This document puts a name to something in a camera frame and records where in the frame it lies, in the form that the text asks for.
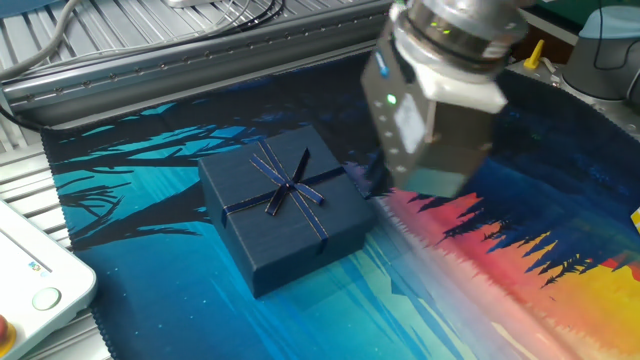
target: gift box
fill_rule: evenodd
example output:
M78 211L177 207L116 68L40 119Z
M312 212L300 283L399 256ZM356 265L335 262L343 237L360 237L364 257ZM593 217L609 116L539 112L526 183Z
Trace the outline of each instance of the gift box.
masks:
M200 160L207 211L254 297L364 246L375 215L313 127Z

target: round button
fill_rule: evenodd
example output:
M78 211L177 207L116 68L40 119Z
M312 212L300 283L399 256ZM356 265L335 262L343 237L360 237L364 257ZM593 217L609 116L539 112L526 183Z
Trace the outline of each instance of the round button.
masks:
M46 288L38 291L31 300L31 304L36 310L45 311L58 305L62 294L56 288Z
M9 353L16 343L16 328L0 315L0 358Z

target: robotic arm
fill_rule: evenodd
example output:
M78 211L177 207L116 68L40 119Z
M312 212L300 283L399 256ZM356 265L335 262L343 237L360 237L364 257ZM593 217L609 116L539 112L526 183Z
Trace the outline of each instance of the robotic arm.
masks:
M362 76L393 186L453 197L492 147L507 100L494 79L535 0L394 4Z

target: ribbon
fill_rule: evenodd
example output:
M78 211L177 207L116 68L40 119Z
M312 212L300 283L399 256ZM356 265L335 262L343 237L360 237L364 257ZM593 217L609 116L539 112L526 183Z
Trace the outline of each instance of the ribbon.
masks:
M262 161L255 154L253 154L250 161L253 166L258 168L260 172L265 174L271 181L273 181L273 183L276 184L278 188L276 190L254 196L247 200L243 200L237 204L225 206L222 209L222 224L226 227L227 218L229 217L229 215L238 211L249 209L267 201L269 202L269 205L267 205L265 212L271 216L275 216L284 199L287 197L287 195L290 195L300 211L302 211L302 214L304 214L305 218L309 222L309 225L311 225L313 230L320 238L322 244L320 246L319 252L322 252L327 245L329 234L327 234L327 231L324 229L324 227L322 227L320 220L318 220L318 218L315 216L302 196L305 196L319 206L322 205L322 203L324 202L324 197L322 197L322 195L320 195L317 191L313 190L310 186L344 174L344 168L340 166L338 168L302 180L304 171L307 167L307 164L309 163L309 159L311 158L311 153L307 148L304 150L302 158L300 159L298 167L293 173L293 176L289 177L269 144L267 144L263 139L260 139L258 140L258 145L260 145L262 152L267 157L267 160L269 161L271 166Z

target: yellow object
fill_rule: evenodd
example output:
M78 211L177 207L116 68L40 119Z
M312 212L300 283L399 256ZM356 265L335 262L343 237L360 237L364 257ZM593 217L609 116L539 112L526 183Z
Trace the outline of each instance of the yellow object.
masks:
M540 65L540 56L542 55L542 47L544 46L544 40L538 41L538 45L533 50L531 57L524 61L524 67L527 69L535 70Z
M7 329L7 338L0 343L0 358L7 355L9 350L13 348L13 344L16 343L16 328L13 325L8 324L9 328Z
M633 225L635 225L638 228L638 231L640 231L640 209L631 214L631 221L633 221Z

